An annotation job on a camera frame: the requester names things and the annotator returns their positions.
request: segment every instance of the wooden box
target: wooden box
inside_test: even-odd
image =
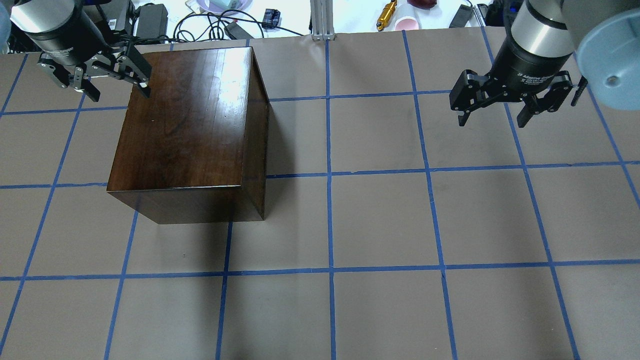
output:
[[[264,219],[269,100],[249,47],[146,54],[107,192],[158,224]]]

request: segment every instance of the blue plastic part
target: blue plastic part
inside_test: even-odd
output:
[[[9,13],[7,13],[4,5],[0,4],[0,50],[9,39],[11,33],[11,20],[9,20]]]
[[[640,8],[593,28],[580,43],[577,60],[601,103],[640,110]]]

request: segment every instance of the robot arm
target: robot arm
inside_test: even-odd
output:
[[[524,127],[543,111],[557,111],[570,93],[573,83],[561,69],[574,50],[584,77],[572,105],[588,80],[605,104],[640,109],[640,97],[630,96],[640,90],[639,34],[638,0],[525,0],[491,70],[462,72],[449,94],[451,109],[464,126],[479,108],[524,102]]]
[[[42,48],[38,65],[61,88],[71,86],[97,102],[100,92],[89,79],[109,76],[136,85],[149,97],[151,66],[130,42],[108,46],[82,0],[21,0],[11,20]],[[65,66],[73,67],[73,74]]]

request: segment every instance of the blue tape grid line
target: blue tape grid line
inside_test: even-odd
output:
[[[6,99],[4,100],[4,104],[2,105],[2,109],[0,109],[0,117],[4,114],[7,105],[9,105],[9,100],[11,99],[11,95],[13,95],[13,91],[15,90],[15,85],[18,83],[18,79],[20,78],[20,74],[22,74],[22,70],[24,69],[24,64],[27,63],[27,57],[29,54],[25,54],[22,59],[22,63],[20,64],[20,68],[18,69],[18,73],[15,75],[15,79],[13,79],[13,83],[11,84],[11,88],[9,89],[9,94],[7,94]]]
[[[116,319],[118,318],[118,309],[120,308],[120,298],[122,297],[122,288],[124,287],[125,275],[127,273],[127,266],[129,265],[129,255],[131,254],[131,245],[133,244],[133,236],[136,233],[136,224],[138,223],[138,212],[134,211],[133,219],[131,220],[131,230],[129,231],[129,240],[127,241],[127,250],[124,254],[124,260],[122,261],[122,271],[120,271],[118,282],[118,291],[116,292],[116,300],[113,303],[113,312],[111,313],[111,323],[109,324],[109,334],[107,335],[107,344],[104,348],[104,360],[109,359],[111,352],[111,342],[113,341],[113,331],[116,327]]]
[[[491,46],[489,45],[489,38],[486,36],[486,31],[484,28],[480,27],[482,31],[482,35],[484,38],[484,44],[486,46],[487,53],[489,55],[489,59],[491,63],[493,63],[493,52],[491,50]],[[578,352],[578,347],[575,343],[575,338],[573,336],[573,330],[571,327],[571,322],[569,321],[569,315],[566,310],[566,306],[564,303],[564,297],[562,294],[562,289],[560,288],[560,282],[558,281],[556,266],[554,265],[553,256],[551,255],[551,249],[549,247],[549,242],[547,239],[547,233],[545,231],[545,226],[542,222],[542,216],[540,215],[540,209],[538,207],[538,201],[536,200],[536,194],[533,189],[533,185],[531,183],[531,177],[529,176],[529,170],[527,168],[527,163],[524,158],[524,154],[522,152],[522,147],[520,146],[520,141],[518,139],[518,133],[516,132],[516,128],[513,122],[513,118],[511,116],[511,112],[509,111],[509,106],[504,103],[504,111],[507,113],[507,119],[509,119],[509,126],[511,128],[511,134],[513,135],[513,140],[516,143],[516,148],[518,150],[518,157],[520,158],[520,163],[522,165],[522,171],[524,173],[525,180],[527,182],[527,187],[529,189],[529,195],[531,196],[531,203],[533,205],[534,212],[536,214],[536,220],[538,221],[538,227],[540,229],[540,236],[542,238],[543,245],[545,247],[545,252],[547,254],[547,262],[549,265],[549,269],[551,270],[551,277],[554,282],[554,286],[556,288],[556,295],[558,297],[558,303],[560,305],[560,312],[562,313],[562,317],[564,320],[564,326],[566,327],[567,336],[569,338],[569,344],[571,345],[571,350],[573,352],[574,360],[580,360],[580,354]]]
[[[640,165],[640,161],[624,161],[624,165]],[[556,163],[556,164],[535,164],[527,165],[527,168],[570,168],[570,167],[610,167],[620,166],[617,161],[603,161],[599,163]],[[464,171],[484,171],[484,170],[518,170],[523,169],[522,165],[490,165],[490,166],[476,166],[476,167],[436,167],[430,168],[430,172],[464,172]],[[362,171],[338,171],[332,172],[332,176],[354,176],[354,175],[389,175],[389,174],[416,174],[427,172],[424,168],[402,168],[402,169],[390,169],[390,170],[362,170]],[[311,172],[300,174],[273,174],[267,175],[267,179],[292,179],[297,177],[326,177],[326,172]],[[106,187],[107,183],[86,183],[86,184],[72,184],[63,183],[57,184],[57,188],[81,188],[87,186],[102,186]],[[16,184],[16,185],[0,185],[2,189],[34,189],[34,188],[50,188],[50,184]]]
[[[569,260],[554,261],[555,267],[571,266],[604,266],[604,265],[640,265],[640,259],[610,259],[610,260]],[[546,268],[549,262],[529,263],[478,263],[478,264],[448,264],[446,270],[482,270],[507,268]],[[213,272],[172,272],[149,274],[125,274],[125,279],[176,279],[190,277],[242,277],[290,274],[329,274],[353,272],[396,272],[396,271],[441,271],[440,265],[397,265],[397,266],[347,266],[333,268],[292,268],[275,270],[241,270],[241,271],[213,271]],[[32,275],[25,281],[62,281],[62,280],[113,280],[119,279],[120,274],[87,274],[87,275]],[[0,276],[0,282],[20,281],[21,276]]]
[[[17,78],[20,76],[20,72],[16,75],[16,80],[14,84],[17,82]],[[36,248],[38,247],[38,241],[40,240],[40,235],[42,234],[42,228],[44,226],[45,220],[47,218],[47,214],[49,212],[49,207],[51,206],[51,200],[53,198],[53,193],[56,190],[56,185],[58,184],[58,179],[60,178],[60,173],[62,172],[62,166],[65,163],[65,158],[67,157],[67,152],[69,150],[69,144],[71,143],[71,138],[74,135],[74,130],[76,129],[76,124],[78,118],[80,117],[80,109],[84,103],[84,94],[80,98],[80,103],[78,104],[76,115],[74,117],[74,121],[71,124],[71,129],[69,130],[69,135],[67,136],[67,142],[65,144],[65,148],[62,152],[62,156],[60,157],[60,162],[58,163],[58,169],[56,171],[56,175],[53,179],[52,186],[49,190],[49,197],[47,198],[47,202],[45,204],[44,210],[42,211],[42,217],[40,219],[40,223],[38,225],[38,231],[36,232],[35,238],[33,240],[33,244],[31,246],[31,251],[29,252],[29,257],[27,258],[27,262],[24,265],[24,271],[22,272],[22,277],[20,279],[20,284],[18,285],[18,290],[15,294],[15,298],[13,300],[13,306],[9,313],[9,318],[7,319],[6,326],[4,327],[4,332],[2,335],[2,340],[0,340],[0,356],[2,355],[2,351],[4,350],[4,344],[6,343],[7,336],[9,335],[9,329],[11,328],[11,324],[13,322],[13,317],[15,316],[15,311],[18,307],[18,302],[20,301],[20,296],[22,295],[22,289],[24,287],[24,282],[26,281],[27,274],[29,272],[29,268],[31,267],[31,262],[33,260],[33,256],[35,254]],[[5,101],[5,104],[9,102],[9,96]]]
[[[335,342],[335,285],[333,262],[333,202],[332,202],[332,166],[331,166],[331,61],[329,57],[329,40],[324,41],[324,74],[325,105],[326,105],[326,216],[329,251],[329,321],[331,330],[331,359],[336,360],[337,350]]]
[[[126,106],[105,106],[101,108],[84,108],[80,112],[126,110]],[[6,111],[2,115],[31,115],[31,114],[52,114],[52,113],[75,113],[78,109],[51,109],[51,110],[28,110],[28,111]]]
[[[370,94],[345,94],[345,95],[331,95],[327,93],[322,96],[302,96],[302,97],[276,97],[269,99],[271,102],[281,101],[305,101],[305,100],[325,100],[325,99],[353,99],[355,97],[385,97],[385,96],[408,96],[413,94],[427,95],[427,94],[448,94],[451,90],[426,90],[426,91],[409,91],[409,92],[380,92]]]
[[[216,342],[216,360],[220,360],[222,355],[222,332],[225,323],[225,306],[227,305],[227,282],[229,278],[229,257],[231,254],[231,237],[233,235],[234,223],[229,222],[227,226],[227,246],[225,248],[225,269],[222,273],[222,291],[220,295],[220,314],[218,318],[218,339]]]
[[[607,120],[604,117],[604,114],[602,113],[602,110],[600,109],[600,106],[598,105],[598,102],[596,101],[595,96],[593,95],[593,91],[591,91],[591,87],[587,86],[587,91],[589,92],[589,96],[591,98],[591,102],[593,102],[593,106],[596,108],[596,112],[598,113],[598,116],[600,117],[600,121],[602,122],[602,126],[604,127],[605,131],[607,132],[607,136],[609,137],[609,141],[611,142],[611,146],[613,146],[613,150],[616,152],[616,156],[618,157],[618,161],[619,163],[617,163],[617,165],[620,165],[622,167],[622,171],[624,171],[625,173],[625,177],[627,178],[627,182],[629,183],[629,187],[631,188],[631,192],[634,194],[634,198],[636,200],[636,205],[638,206],[638,208],[640,208],[640,196],[638,196],[638,192],[636,190],[636,186],[634,185],[634,181],[631,179],[631,175],[629,174],[629,169],[627,168],[627,164],[625,163],[624,159],[622,158],[622,153],[620,152],[620,149],[618,148],[618,145],[616,144],[616,141],[613,138],[613,134],[611,133],[611,130],[609,129],[609,125],[607,124]]]
[[[447,317],[447,328],[449,330],[449,343],[451,345],[451,355],[453,360],[458,360],[458,350],[456,347],[456,337],[453,329],[453,319],[451,316],[451,304],[449,302],[449,287],[447,285],[447,266],[444,261],[442,252],[442,242],[440,239],[440,226],[438,225],[438,213],[436,211],[436,203],[433,197],[433,183],[431,181],[431,171],[429,167],[429,158],[427,156],[426,146],[424,145],[424,133],[422,132],[422,117],[420,115],[420,104],[418,102],[418,91],[415,82],[415,73],[413,71],[413,62],[411,59],[411,51],[409,50],[409,41],[406,37],[406,31],[402,30],[404,41],[404,50],[409,64],[409,73],[411,75],[411,86],[413,88],[413,103],[415,105],[415,116],[418,122],[418,134],[420,136],[420,147],[422,150],[422,159],[424,160],[425,174],[427,177],[427,189],[429,195],[429,203],[431,205],[431,219],[433,221],[433,230],[435,232],[436,247],[438,250],[438,265],[440,267],[440,278],[442,282],[442,294],[444,297],[445,315]]]

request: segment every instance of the gold metal part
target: gold metal part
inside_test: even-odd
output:
[[[376,23],[376,28],[378,31],[384,30],[391,21],[391,17],[394,16],[396,12],[397,0],[391,0],[391,2],[385,5],[385,8],[382,10],[380,17],[378,17],[378,22]]]

